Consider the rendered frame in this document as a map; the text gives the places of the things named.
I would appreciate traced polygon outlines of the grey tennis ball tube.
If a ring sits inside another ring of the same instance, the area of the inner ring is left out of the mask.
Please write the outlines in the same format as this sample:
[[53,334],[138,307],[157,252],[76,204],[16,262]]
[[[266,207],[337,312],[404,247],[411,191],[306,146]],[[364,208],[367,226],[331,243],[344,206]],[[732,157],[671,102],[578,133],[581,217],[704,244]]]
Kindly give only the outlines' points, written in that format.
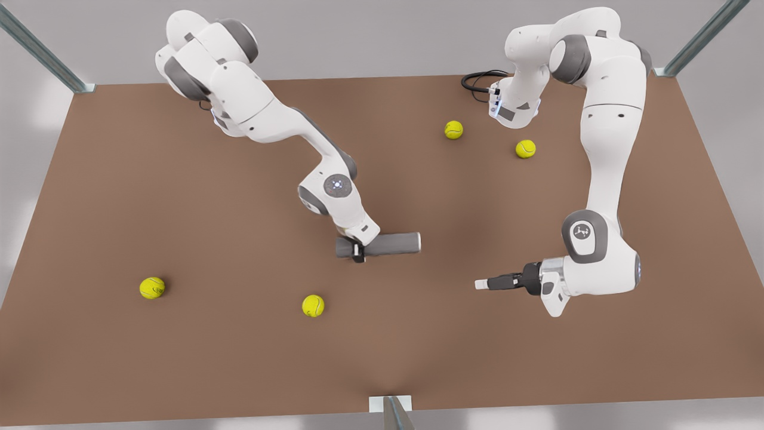
[[[368,245],[365,245],[365,257],[419,253],[421,247],[421,236],[419,232],[379,234]],[[350,238],[336,238],[335,255],[338,258],[351,258],[351,250],[352,245]]]

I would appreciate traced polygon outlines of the silver frame post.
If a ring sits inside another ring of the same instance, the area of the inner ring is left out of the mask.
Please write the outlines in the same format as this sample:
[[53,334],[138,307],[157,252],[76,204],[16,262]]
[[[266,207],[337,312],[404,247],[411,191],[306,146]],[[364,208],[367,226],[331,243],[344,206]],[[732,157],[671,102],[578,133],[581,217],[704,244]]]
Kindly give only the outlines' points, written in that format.
[[384,430],[415,430],[409,412],[412,411],[411,395],[385,395],[368,398],[369,413],[384,414]]
[[55,54],[53,54],[33,33],[17,19],[11,11],[0,3],[0,28],[59,79],[72,93],[92,93],[96,85],[82,81]]
[[677,77],[751,0],[726,0],[699,31],[663,67],[653,68],[657,77]]

